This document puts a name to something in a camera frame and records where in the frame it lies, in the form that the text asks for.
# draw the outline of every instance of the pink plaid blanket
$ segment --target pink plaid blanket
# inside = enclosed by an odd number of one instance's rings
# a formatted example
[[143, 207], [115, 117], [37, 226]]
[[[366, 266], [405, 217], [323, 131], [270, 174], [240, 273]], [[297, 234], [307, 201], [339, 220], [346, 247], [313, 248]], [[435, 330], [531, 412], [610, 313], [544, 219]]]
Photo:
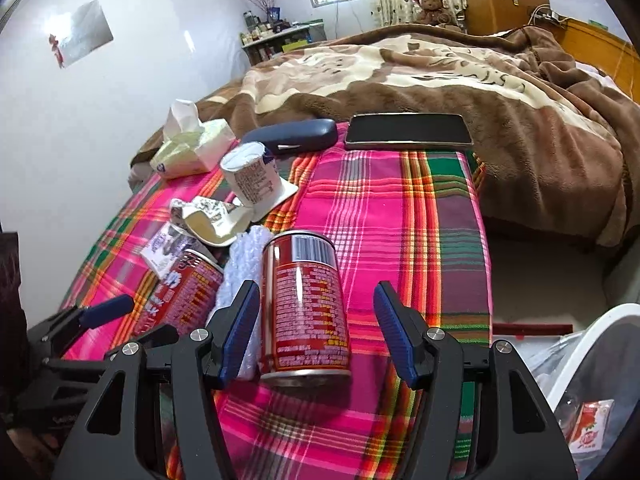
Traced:
[[[341, 136], [345, 129], [340, 126]], [[453, 152], [346, 152], [340, 138], [321, 154], [282, 161], [280, 170], [300, 190], [271, 212], [265, 225], [274, 232], [310, 229], [334, 241], [348, 309], [353, 381], [340, 390], [279, 391], [236, 381], [217, 392], [214, 400], [234, 467], [243, 480], [391, 478], [419, 394], [401, 383], [388, 358], [372, 310], [376, 283], [389, 280], [430, 325], [462, 341], [489, 339], [490, 261], [467, 160]], [[86, 334], [69, 358], [101, 359], [105, 350], [126, 340], [156, 284], [138, 255], [140, 247], [167, 220], [171, 198], [190, 200], [198, 194], [232, 197], [219, 171], [169, 184], [153, 178], [114, 219], [65, 305], [95, 304], [126, 292], [136, 309]], [[467, 406], [456, 476], [465, 467], [468, 411]], [[175, 446], [167, 473], [180, 476]]]

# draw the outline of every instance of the tissue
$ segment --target tissue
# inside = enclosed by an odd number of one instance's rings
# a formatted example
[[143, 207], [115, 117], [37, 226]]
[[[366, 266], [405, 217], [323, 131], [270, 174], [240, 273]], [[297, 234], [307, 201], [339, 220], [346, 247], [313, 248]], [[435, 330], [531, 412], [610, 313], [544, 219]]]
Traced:
[[180, 99], [169, 110], [162, 136], [151, 167], [165, 179], [213, 170], [236, 140], [224, 119], [202, 123], [196, 105]]

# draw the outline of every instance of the brown blanket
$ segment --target brown blanket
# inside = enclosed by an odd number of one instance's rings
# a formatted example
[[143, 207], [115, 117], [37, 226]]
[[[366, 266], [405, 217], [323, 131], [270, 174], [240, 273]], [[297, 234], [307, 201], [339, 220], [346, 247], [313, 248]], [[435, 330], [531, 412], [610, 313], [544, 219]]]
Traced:
[[[198, 103], [238, 137], [258, 126], [358, 113], [461, 114], [487, 165], [485, 217], [618, 244], [640, 224], [640, 107], [575, 67], [535, 27], [478, 38], [395, 25], [252, 67]], [[149, 160], [161, 130], [133, 162]]]

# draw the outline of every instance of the smartphone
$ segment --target smartphone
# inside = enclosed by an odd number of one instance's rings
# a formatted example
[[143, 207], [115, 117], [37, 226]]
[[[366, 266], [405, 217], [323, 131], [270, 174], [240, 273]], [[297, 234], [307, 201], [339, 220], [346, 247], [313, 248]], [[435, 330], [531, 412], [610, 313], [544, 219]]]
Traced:
[[473, 147], [465, 120], [455, 114], [363, 114], [351, 118], [347, 150], [457, 150]]

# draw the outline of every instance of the floor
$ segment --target floor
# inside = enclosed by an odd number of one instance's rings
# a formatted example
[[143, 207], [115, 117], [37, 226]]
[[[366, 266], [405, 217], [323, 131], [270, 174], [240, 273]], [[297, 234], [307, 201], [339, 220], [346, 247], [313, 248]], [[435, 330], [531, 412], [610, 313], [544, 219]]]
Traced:
[[489, 236], [494, 322], [572, 323], [583, 330], [607, 310], [603, 262], [556, 242]]

